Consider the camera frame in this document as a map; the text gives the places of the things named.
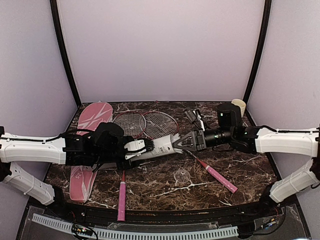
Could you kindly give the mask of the white shuttlecock tube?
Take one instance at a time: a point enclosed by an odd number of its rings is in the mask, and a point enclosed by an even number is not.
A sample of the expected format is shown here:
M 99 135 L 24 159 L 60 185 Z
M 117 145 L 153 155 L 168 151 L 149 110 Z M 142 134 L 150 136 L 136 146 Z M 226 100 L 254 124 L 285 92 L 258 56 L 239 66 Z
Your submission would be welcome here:
M 176 152 L 173 150 L 173 146 L 171 143 L 171 135 L 166 135 L 160 138 L 156 138 L 152 140 L 154 142 L 154 149 L 152 151 L 148 151 L 142 153 L 140 156 L 147 157 L 149 159 L 158 158 L 170 154 L 175 154 Z M 127 170 L 130 166 L 130 159 L 124 159 L 123 162 L 115 163 L 101 163 L 101 164 L 94 164 L 93 167 L 86 167 L 87 170 L 92 171 L 93 173 L 97 172 L 99 169 L 106 169 L 116 167 L 118 170 Z

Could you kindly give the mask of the clear plastic tube lid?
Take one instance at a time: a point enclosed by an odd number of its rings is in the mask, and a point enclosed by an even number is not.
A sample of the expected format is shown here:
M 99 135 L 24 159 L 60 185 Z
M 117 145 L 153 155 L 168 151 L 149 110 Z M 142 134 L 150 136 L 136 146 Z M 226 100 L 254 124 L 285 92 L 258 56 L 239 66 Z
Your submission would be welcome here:
M 184 169 L 179 169 L 175 171 L 173 174 L 173 177 L 174 177 L 176 186 L 178 184 L 185 184 L 191 179 L 190 173 Z

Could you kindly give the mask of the white shuttlecock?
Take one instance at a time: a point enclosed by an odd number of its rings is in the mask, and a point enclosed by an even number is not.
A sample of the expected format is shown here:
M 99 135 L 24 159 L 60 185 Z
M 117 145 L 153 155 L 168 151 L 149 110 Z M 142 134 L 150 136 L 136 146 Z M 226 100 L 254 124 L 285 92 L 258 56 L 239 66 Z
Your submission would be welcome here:
M 182 153 L 183 153 L 183 150 L 174 147 L 174 142 L 178 141 L 180 138 L 181 138 L 181 136 L 180 136 L 179 133 L 176 133 L 175 135 L 171 135 L 171 137 L 170 137 L 171 145 L 172 145 L 172 147 L 173 147 L 173 150 L 174 150 L 175 153 L 178 153 L 178 154 L 182 154 Z

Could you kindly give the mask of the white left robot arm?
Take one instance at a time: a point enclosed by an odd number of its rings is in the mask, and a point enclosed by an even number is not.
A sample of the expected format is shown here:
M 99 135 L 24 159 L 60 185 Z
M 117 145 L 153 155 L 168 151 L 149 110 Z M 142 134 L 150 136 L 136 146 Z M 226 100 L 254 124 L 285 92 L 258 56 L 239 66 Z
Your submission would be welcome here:
M 0 180 L 23 192 L 67 218 L 70 206 L 63 191 L 46 184 L 18 166 L 18 162 L 47 162 L 66 166 L 91 167 L 94 172 L 104 164 L 115 164 L 119 170 L 135 167 L 133 157 L 155 147 L 147 138 L 135 139 L 112 122 L 101 122 L 95 130 L 75 129 L 56 137 L 22 137 L 0 128 Z

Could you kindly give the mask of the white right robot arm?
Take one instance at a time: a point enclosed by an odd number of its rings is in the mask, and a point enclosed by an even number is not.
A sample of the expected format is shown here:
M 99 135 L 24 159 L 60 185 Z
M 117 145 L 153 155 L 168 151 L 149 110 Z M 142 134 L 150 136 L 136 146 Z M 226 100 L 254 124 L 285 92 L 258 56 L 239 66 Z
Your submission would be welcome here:
M 255 213 L 266 217 L 275 205 L 286 198 L 320 184 L 320 129 L 274 129 L 267 125 L 244 126 L 241 109 L 232 103 L 217 106 L 218 128 L 193 130 L 173 142 L 176 149 L 200 152 L 223 144 L 247 154 L 287 153 L 309 156 L 311 159 L 301 168 L 282 180 L 269 184 Z

